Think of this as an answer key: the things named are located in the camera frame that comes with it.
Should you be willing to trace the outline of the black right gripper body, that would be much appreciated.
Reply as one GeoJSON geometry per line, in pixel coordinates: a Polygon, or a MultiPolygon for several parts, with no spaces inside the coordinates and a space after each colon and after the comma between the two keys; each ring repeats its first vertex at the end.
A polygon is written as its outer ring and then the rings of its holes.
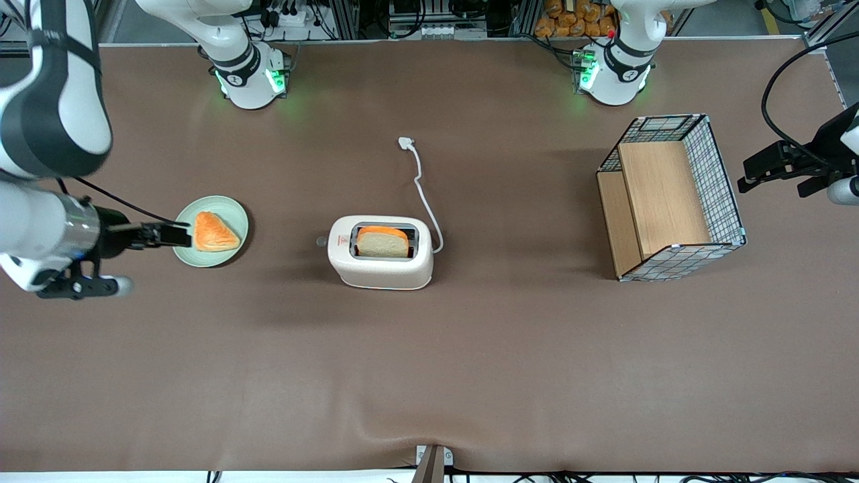
{"type": "Polygon", "coordinates": [[[130,232],[121,228],[129,228],[131,222],[120,211],[101,206],[95,206],[95,210],[99,220],[99,236],[92,250],[88,251],[88,260],[113,259],[129,246],[130,232]]]}

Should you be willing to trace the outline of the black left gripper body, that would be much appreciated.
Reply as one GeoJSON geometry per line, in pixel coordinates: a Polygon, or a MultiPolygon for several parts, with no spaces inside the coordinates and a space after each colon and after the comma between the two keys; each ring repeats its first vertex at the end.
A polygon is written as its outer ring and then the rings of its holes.
{"type": "Polygon", "coordinates": [[[857,175],[858,104],[838,113],[819,126],[806,144],[784,141],[789,153],[818,169],[819,173],[843,177],[857,175]]]}

